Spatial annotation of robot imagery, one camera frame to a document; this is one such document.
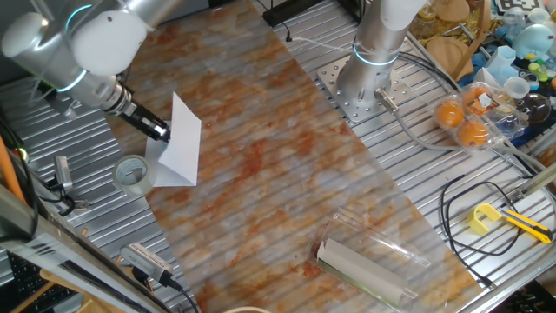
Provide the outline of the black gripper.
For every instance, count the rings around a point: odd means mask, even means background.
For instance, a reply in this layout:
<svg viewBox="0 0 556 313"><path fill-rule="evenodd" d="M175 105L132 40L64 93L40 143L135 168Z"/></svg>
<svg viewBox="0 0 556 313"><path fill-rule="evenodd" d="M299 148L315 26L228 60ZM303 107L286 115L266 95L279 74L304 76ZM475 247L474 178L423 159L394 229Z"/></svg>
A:
<svg viewBox="0 0 556 313"><path fill-rule="evenodd" d="M120 117L156 141L169 141L169 125L135 101L126 102Z"/></svg>

